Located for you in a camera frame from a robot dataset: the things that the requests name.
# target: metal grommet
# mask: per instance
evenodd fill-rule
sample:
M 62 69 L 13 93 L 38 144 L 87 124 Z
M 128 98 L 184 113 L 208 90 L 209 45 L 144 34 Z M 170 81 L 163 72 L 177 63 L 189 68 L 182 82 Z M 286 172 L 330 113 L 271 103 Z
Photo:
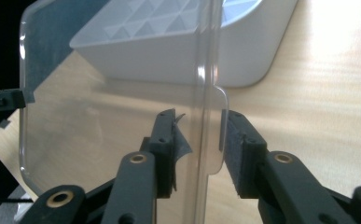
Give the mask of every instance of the metal grommet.
M 62 190 L 52 194 L 47 200 L 47 206 L 51 208 L 62 207 L 67 203 L 70 203 L 75 197 L 75 194 L 70 190 Z
M 291 163 L 291 162 L 293 162 L 293 158 L 291 158 L 290 156 L 287 156 L 285 154 L 276 154 L 275 159 L 277 161 L 279 161 L 279 162 L 282 162 L 282 163 Z
M 142 154 L 137 154 L 131 157 L 131 163 L 142 163 L 147 161 L 147 157 Z

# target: transparent plastic panel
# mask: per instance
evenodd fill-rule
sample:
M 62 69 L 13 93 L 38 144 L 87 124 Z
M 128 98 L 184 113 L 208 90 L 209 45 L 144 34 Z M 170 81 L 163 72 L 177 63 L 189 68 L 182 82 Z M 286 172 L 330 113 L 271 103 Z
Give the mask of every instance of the transparent plastic panel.
M 20 160 L 36 193 L 85 191 L 175 109 L 191 153 L 176 164 L 177 191 L 158 200 L 159 223 L 202 223 L 207 176 L 219 170 L 228 103 L 215 86 L 220 1 L 38 1 L 20 34 Z

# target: white ice cube tray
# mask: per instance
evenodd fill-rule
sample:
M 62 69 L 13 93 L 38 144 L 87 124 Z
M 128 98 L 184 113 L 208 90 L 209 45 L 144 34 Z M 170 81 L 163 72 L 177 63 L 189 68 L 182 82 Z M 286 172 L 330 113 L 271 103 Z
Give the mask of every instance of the white ice cube tray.
M 71 40 L 106 76 L 192 83 L 200 0 L 112 0 Z M 268 71 L 297 0 L 225 0 L 219 80 L 244 86 Z

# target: wooden table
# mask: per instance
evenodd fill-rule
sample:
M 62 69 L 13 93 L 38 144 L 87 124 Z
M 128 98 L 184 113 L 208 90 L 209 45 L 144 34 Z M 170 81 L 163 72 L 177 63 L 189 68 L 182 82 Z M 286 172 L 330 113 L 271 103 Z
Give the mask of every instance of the wooden table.
M 227 94 L 269 150 L 297 155 L 324 186 L 351 196 L 361 185 L 361 1 L 299 0 L 268 74 Z M 17 112 L 10 120 L 0 160 L 34 195 L 20 175 Z M 237 197 L 225 165 L 209 178 L 206 223 L 261 223 L 257 202 Z

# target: white object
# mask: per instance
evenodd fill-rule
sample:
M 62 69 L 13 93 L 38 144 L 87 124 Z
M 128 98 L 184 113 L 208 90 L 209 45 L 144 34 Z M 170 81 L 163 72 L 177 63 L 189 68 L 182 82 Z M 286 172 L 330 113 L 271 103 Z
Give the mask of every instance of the white object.
M 71 40 L 102 74 L 193 83 L 197 0 L 112 0 Z M 220 86 L 251 85 L 267 73 L 297 0 L 226 0 L 219 40 Z

